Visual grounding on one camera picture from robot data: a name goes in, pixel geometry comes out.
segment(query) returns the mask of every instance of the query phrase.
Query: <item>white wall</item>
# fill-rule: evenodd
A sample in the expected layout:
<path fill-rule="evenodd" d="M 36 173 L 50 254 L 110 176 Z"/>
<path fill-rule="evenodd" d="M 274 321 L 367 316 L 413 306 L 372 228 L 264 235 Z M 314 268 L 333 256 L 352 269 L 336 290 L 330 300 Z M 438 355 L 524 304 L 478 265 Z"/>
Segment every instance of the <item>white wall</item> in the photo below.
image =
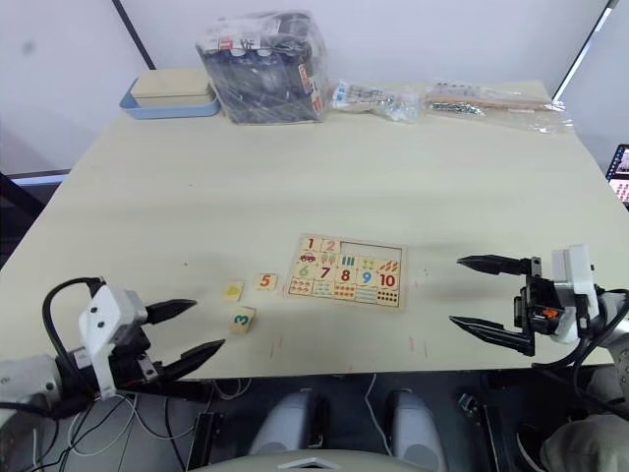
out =
<path fill-rule="evenodd" d="M 629 0 L 612 10 L 561 99 L 606 171 L 616 147 L 629 143 Z"/>
<path fill-rule="evenodd" d="M 332 77 L 355 81 L 542 80 L 558 88 L 604 0 L 123 0 L 157 67 L 199 66 L 194 50 L 221 16 L 314 13 Z"/>
<path fill-rule="evenodd" d="M 0 170 L 68 169 L 144 61 L 111 2 L 0 2 Z"/>

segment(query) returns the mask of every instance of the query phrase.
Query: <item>puzzle board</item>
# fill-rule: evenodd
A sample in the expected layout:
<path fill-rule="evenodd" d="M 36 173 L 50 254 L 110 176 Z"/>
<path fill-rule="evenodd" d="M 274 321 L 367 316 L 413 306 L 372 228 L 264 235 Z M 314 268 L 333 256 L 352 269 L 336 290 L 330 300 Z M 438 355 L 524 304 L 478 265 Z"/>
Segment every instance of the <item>puzzle board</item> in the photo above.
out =
<path fill-rule="evenodd" d="M 405 269 L 403 246 L 303 234 L 285 293 L 399 309 Z"/>

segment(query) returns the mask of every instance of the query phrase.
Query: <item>laptop screen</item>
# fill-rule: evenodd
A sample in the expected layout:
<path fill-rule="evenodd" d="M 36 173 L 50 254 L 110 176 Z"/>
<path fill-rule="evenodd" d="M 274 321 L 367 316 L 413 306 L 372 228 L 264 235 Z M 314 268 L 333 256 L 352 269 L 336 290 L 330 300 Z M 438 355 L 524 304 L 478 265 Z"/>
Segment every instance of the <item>laptop screen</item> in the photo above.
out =
<path fill-rule="evenodd" d="M 618 146 L 606 177 L 620 201 L 629 205 L 629 145 Z"/>

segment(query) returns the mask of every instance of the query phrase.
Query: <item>wooden block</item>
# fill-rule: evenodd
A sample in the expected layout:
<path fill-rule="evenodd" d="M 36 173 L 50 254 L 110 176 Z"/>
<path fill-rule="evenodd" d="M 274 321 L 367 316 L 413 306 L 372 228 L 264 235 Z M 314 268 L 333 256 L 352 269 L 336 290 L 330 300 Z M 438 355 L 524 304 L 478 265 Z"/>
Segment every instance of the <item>wooden block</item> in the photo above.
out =
<path fill-rule="evenodd" d="M 321 253 L 317 251 L 300 251 L 297 257 L 297 264 L 312 264 L 313 266 L 318 264 L 321 260 Z"/>
<path fill-rule="evenodd" d="M 358 257 L 351 254 L 341 254 L 338 258 L 338 268 L 353 268 L 358 266 Z"/>
<path fill-rule="evenodd" d="M 325 267 L 336 267 L 340 256 L 338 253 L 321 253 L 318 264 Z"/>
<path fill-rule="evenodd" d="M 356 270 L 352 268 L 338 268 L 334 280 L 339 283 L 356 283 Z"/>
<path fill-rule="evenodd" d="M 319 265 L 314 268 L 314 280 L 333 282 L 336 270 L 334 266 Z"/>
<path fill-rule="evenodd" d="M 302 250 L 319 252 L 321 250 L 322 241 L 321 238 L 304 238 L 302 240 Z"/>
<path fill-rule="evenodd" d="M 378 289 L 377 304 L 387 307 L 398 307 L 400 305 L 400 292 L 398 290 Z"/>
<path fill-rule="evenodd" d="M 397 261 L 378 261 L 377 271 L 380 273 L 400 273 L 400 263 Z"/>
<path fill-rule="evenodd" d="M 334 290 L 332 281 L 316 281 L 313 285 L 313 295 L 316 297 L 330 298 Z"/>
<path fill-rule="evenodd" d="M 243 294 L 244 282 L 239 280 L 231 280 L 227 282 L 227 286 L 223 291 L 223 302 L 237 302 Z"/>
<path fill-rule="evenodd" d="M 341 300 L 354 300 L 355 295 L 356 285 L 353 283 L 334 283 L 334 292 L 332 293 L 333 298 Z"/>
<path fill-rule="evenodd" d="M 259 273 L 254 281 L 256 290 L 273 290 L 277 285 L 276 273 Z"/>
<path fill-rule="evenodd" d="M 323 253 L 340 253 L 341 241 L 339 239 L 324 239 L 321 241 L 321 251 Z"/>
<path fill-rule="evenodd" d="M 295 295 L 310 295 L 313 291 L 313 281 L 306 278 L 293 277 L 288 293 Z"/>
<path fill-rule="evenodd" d="M 361 303 L 377 303 L 377 287 L 356 287 L 354 300 Z"/>
<path fill-rule="evenodd" d="M 318 273 L 318 267 L 314 264 L 297 264 L 293 268 L 293 277 L 298 278 L 315 278 Z"/>
<path fill-rule="evenodd" d="M 237 332 L 239 334 L 244 334 L 249 331 L 249 328 L 252 325 L 252 321 L 256 316 L 255 308 L 241 307 L 236 312 L 236 316 L 229 328 L 232 332 Z"/>
<path fill-rule="evenodd" d="M 358 270 L 377 270 L 379 263 L 378 259 L 374 258 L 365 258 L 363 256 L 358 257 Z"/>
<path fill-rule="evenodd" d="M 376 287 L 378 285 L 378 275 L 375 270 L 358 269 L 356 273 L 356 284 L 362 286 Z"/>
<path fill-rule="evenodd" d="M 380 288 L 393 290 L 400 285 L 400 275 L 398 273 L 378 272 L 376 279 L 376 284 Z"/>

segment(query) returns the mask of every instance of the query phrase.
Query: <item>clear plastic bag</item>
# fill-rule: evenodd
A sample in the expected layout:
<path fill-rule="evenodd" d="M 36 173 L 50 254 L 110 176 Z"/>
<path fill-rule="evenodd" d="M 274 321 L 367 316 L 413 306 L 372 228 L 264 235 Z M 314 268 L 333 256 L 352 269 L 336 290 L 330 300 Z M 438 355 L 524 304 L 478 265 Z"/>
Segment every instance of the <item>clear plastic bag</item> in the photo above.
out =
<path fill-rule="evenodd" d="M 439 82 L 423 97 L 426 112 L 488 121 L 493 124 L 558 133 L 572 127 L 563 102 L 497 91 L 473 84 Z"/>
<path fill-rule="evenodd" d="M 197 41 L 197 51 L 233 122 L 321 121 L 325 46 L 308 12 L 219 20 Z"/>
<path fill-rule="evenodd" d="M 331 108 L 352 113 L 371 112 L 391 121 L 417 123 L 420 119 L 420 96 L 410 91 L 394 91 L 338 83 L 330 100 Z"/>

